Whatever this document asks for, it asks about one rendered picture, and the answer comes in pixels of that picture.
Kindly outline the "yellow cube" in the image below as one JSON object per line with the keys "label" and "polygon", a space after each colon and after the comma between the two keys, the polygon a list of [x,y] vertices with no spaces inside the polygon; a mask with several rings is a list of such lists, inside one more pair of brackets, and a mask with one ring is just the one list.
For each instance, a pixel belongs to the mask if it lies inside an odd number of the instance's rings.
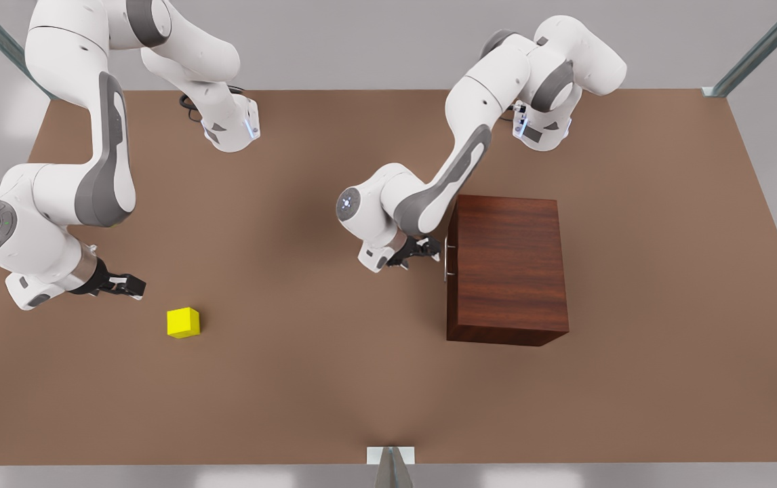
{"label": "yellow cube", "polygon": [[166,312],[167,334],[174,338],[199,336],[200,316],[194,308],[180,308]]}

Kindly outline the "dark wooden drawer cabinet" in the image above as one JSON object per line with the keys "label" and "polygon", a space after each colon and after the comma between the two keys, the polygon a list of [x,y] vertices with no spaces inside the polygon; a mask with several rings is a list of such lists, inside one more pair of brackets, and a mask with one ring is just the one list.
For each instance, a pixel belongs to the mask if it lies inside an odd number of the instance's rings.
{"label": "dark wooden drawer cabinet", "polygon": [[568,333],[556,201],[460,195],[445,244],[448,340],[543,346]]}

